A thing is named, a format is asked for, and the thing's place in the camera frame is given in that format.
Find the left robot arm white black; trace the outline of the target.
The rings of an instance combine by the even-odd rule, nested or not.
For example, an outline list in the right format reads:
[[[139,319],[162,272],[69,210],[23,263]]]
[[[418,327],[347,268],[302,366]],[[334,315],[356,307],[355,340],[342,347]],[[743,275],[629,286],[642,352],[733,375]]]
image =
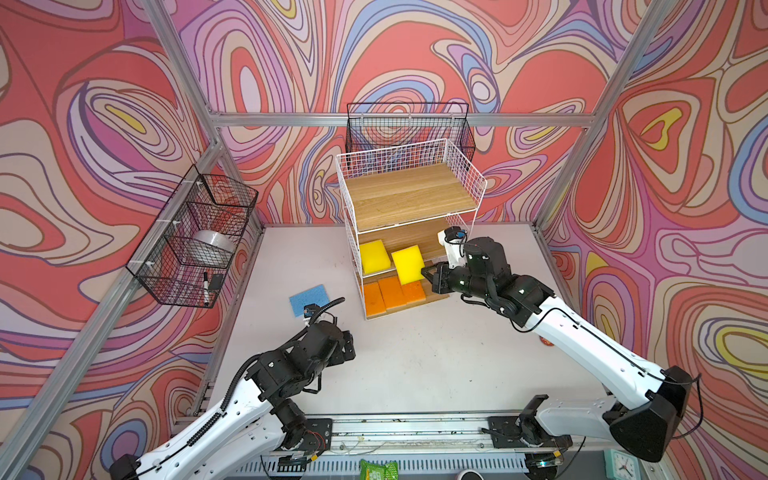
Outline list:
[[[309,318],[299,333],[249,357],[218,403],[154,450],[115,460],[110,477],[223,479],[246,461],[273,451],[303,465],[322,455],[331,445],[331,420],[308,419],[293,398],[319,393],[325,368],[355,358],[351,332],[341,330],[330,311],[343,301],[306,307]]]

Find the blue sponge left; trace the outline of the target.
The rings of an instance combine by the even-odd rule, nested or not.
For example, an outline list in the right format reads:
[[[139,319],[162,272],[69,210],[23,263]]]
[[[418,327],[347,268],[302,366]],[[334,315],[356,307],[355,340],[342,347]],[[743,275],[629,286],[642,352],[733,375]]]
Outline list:
[[[305,307],[315,304],[317,306],[324,306],[329,302],[329,297],[324,285],[320,284],[294,294],[289,297],[289,303],[295,317],[305,316]]]

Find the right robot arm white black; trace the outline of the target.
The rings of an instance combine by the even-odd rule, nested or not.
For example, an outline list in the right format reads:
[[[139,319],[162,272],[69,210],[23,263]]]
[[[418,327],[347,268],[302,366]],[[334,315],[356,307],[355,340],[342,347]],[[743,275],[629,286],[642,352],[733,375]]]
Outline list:
[[[544,283],[512,272],[503,246],[469,238],[459,227],[437,235],[446,260],[422,269],[438,294],[457,293],[467,304],[508,319],[520,334],[535,334],[562,350],[601,382],[594,400],[535,396],[517,417],[518,438],[531,446],[565,436],[612,440],[629,454],[659,462],[680,438],[697,378],[679,366],[661,367],[632,352],[579,316]]]

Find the green snack packet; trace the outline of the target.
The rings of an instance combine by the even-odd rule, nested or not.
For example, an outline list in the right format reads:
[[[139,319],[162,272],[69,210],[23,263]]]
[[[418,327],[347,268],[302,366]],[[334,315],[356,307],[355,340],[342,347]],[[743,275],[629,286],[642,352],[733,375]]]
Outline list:
[[[359,462],[360,480],[398,480],[399,469],[396,462],[375,463],[366,460]]]

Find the teal alarm clock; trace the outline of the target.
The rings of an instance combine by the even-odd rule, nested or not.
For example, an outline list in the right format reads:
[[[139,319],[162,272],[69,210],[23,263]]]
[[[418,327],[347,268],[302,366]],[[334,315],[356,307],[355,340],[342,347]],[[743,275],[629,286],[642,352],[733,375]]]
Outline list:
[[[640,480],[641,468],[636,457],[618,450],[604,452],[605,475],[614,480]]]

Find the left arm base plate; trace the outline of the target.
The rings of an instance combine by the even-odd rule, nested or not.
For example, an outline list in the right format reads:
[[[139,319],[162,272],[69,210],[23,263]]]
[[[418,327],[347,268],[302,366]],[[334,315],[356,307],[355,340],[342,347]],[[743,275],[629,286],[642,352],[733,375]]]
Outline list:
[[[277,451],[324,452],[331,447],[333,420],[329,417],[309,418],[292,428],[277,447]]]

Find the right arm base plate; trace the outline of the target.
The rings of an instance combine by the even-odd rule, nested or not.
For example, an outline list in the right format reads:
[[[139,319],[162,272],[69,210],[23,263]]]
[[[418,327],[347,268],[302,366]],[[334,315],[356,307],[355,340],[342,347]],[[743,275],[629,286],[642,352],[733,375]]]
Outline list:
[[[482,427],[480,432],[490,436],[496,449],[568,449],[573,446],[570,435],[550,435],[532,417],[491,416],[487,421],[488,425]]]

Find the black marker pen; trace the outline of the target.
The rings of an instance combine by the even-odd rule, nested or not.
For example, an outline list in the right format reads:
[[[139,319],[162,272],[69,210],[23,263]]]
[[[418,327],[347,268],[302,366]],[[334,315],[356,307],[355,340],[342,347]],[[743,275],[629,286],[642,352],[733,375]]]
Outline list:
[[[203,291],[203,305],[205,307],[208,307],[210,305],[210,293],[209,293],[209,276],[208,276],[208,272],[207,271],[203,272],[203,282],[202,283],[203,283],[203,287],[202,287],[202,291]]]

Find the orange sponge with pale back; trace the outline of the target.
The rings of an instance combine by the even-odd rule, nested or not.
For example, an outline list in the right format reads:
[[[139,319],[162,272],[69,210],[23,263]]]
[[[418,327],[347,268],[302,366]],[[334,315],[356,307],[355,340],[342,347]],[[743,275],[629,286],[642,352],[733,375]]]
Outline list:
[[[365,313],[368,318],[385,314],[387,311],[378,282],[363,285]]]

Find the yellow sponge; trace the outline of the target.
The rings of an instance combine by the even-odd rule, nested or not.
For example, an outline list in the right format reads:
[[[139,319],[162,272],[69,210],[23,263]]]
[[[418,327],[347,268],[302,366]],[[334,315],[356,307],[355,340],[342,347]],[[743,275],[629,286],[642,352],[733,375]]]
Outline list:
[[[425,262],[418,245],[395,251],[391,257],[402,285],[419,282],[423,278],[421,270],[425,267]]]
[[[361,244],[360,259],[364,275],[376,274],[391,268],[391,259],[382,240]]]

